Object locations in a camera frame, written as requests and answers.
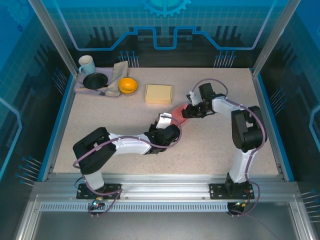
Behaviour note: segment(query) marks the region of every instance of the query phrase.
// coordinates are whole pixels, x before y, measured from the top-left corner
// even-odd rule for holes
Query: speckled tabletop
[[[106,98],[76,94],[59,153],[56,173],[77,173],[73,145],[94,131],[105,127],[120,135],[138,135],[148,131],[159,113],[170,112],[186,103],[186,94],[202,79],[215,78],[229,88],[228,97],[248,106],[258,99],[248,68],[130,68],[129,77],[139,88],[132,96]],[[173,85],[172,104],[145,103],[146,84]],[[212,83],[216,93],[225,93]],[[203,119],[190,119],[182,128],[182,138],[175,147],[159,154],[116,155],[102,167],[105,174],[226,174],[232,167],[236,147],[232,142],[231,122],[215,114]],[[252,175],[276,176],[274,155],[269,141],[256,154]]]

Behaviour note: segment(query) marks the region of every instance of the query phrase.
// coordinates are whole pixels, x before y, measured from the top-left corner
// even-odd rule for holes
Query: cloth
[[[118,88],[120,79],[128,76],[128,61],[121,61],[113,65],[113,75],[109,86],[106,88],[105,95],[109,97],[119,97],[121,92]]]

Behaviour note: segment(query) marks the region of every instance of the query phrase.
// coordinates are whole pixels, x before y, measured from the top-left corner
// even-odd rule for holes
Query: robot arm
[[[175,142],[181,134],[176,125],[171,125],[171,119],[168,117],[171,117],[171,114],[160,114],[158,120],[151,124],[149,130],[139,135],[122,136],[109,133],[105,127],[99,127],[78,141],[73,146],[77,159],[98,145],[107,141],[110,142],[78,163],[87,184],[93,190],[100,190],[104,186],[105,183],[100,169],[112,156],[129,153],[158,154],[167,150],[165,146]]]
[[[210,83],[199,86],[200,97],[194,92],[190,92],[187,98],[192,102],[186,109],[182,110],[184,118],[204,118],[208,115],[219,113],[231,120],[232,140],[237,148],[235,160],[230,172],[227,174],[225,186],[230,196],[237,189],[246,186],[246,167],[252,152],[261,145],[263,135],[262,130],[257,124],[255,118],[242,107],[240,104],[228,100],[223,94],[216,94]],[[261,120],[262,115],[258,106],[249,107],[249,109]],[[256,152],[251,157],[248,172]]]

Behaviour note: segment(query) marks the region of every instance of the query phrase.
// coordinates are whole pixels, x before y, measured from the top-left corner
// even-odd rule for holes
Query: purple tray
[[[104,75],[106,75],[108,77],[108,85],[111,83],[112,80],[112,76],[113,76],[113,72],[114,69],[113,68],[109,68],[109,67],[96,67],[95,68],[95,72],[96,73],[102,73]],[[99,95],[99,92],[97,92],[96,90],[91,90],[91,89],[87,89],[85,88],[85,86],[82,84],[85,77],[87,76],[87,74],[82,73],[79,77],[78,80],[76,81],[76,84],[73,88],[73,91],[75,93],[79,93],[79,94],[90,94],[90,95]],[[101,92],[105,92],[106,91],[106,87],[100,88]]]

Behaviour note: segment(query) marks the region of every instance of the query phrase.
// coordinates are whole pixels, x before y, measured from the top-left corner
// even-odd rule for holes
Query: black bowl
[[[83,80],[83,85],[87,89],[100,89],[107,87],[108,77],[100,72],[95,72],[86,76]]]

